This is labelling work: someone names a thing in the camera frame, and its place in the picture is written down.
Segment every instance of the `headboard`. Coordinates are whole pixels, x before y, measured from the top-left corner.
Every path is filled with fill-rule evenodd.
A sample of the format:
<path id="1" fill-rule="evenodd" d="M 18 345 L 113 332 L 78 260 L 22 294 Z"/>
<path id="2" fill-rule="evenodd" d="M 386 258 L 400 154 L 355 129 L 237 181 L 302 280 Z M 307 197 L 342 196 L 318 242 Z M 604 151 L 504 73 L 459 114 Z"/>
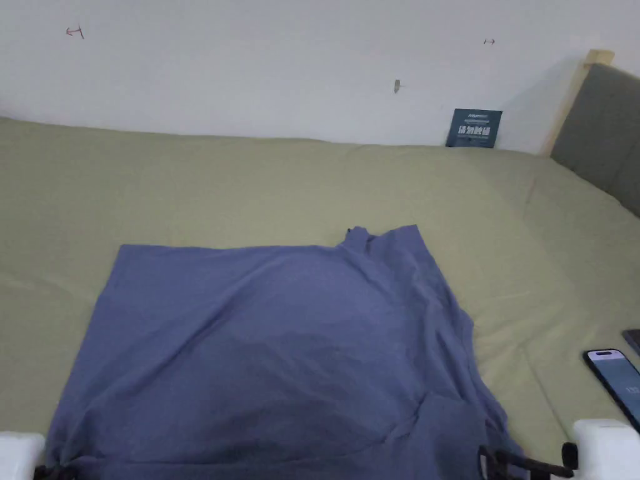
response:
<path id="1" fill-rule="evenodd" d="M 608 53 L 590 53 L 550 156 L 640 216 L 640 78 L 608 65 Z"/>

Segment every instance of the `wall mark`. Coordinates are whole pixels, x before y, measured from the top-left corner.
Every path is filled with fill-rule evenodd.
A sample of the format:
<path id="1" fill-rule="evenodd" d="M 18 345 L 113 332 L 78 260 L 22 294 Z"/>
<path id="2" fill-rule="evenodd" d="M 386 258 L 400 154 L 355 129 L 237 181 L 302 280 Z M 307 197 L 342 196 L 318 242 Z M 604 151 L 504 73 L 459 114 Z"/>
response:
<path id="1" fill-rule="evenodd" d="M 71 28 L 67 28 L 67 35 L 74 36 L 74 33 L 78 33 L 78 32 L 80 32 L 80 36 L 84 40 L 84 35 L 82 33 L 82 29 L 80 28 L 80 24 L 78 24 L 78 29 L 77 30 L 71 30 Z"/>

